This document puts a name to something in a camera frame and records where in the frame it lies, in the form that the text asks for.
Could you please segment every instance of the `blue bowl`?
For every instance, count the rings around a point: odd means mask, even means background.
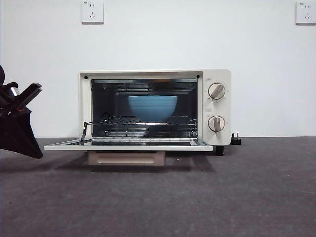
[[[173,114],[178,96],[128,96],[133,114],[143,122],[165,122]]]

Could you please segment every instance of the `wall socket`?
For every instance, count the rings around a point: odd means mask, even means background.
[[[104,23],[102,0],[84,1],[81,6],[82,23]]]
[[[296,3],[296,24],[315,25],[316,24],[316,2]]]

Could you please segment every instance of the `temperature knob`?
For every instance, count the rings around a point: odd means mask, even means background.
[[[224,96],[225,88],[222,84],[215,83],[209,87],[208,94],[212,99],[219,100]]]
[[[213,116],[209,119],[208,126],[213,132],[220,132],[225,126],[225,121],[220,116]]]

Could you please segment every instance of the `white wall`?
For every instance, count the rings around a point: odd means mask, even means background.
[[[80,0],[1,2],[7,82],[43,85],[37,137],[78,135],[80,70],[173,68],[230,69],[242,136],[316,136],[316,26],[294,0],[104,2],[104,25],[80,23]]]

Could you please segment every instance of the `toaster oven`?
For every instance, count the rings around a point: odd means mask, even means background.
[[[166,121],[142,121],[130,96],[176,96]],[[231,73],[207,70],[82,71],[79,137],[46,150],[212,151],[222,155],[231,136]]]

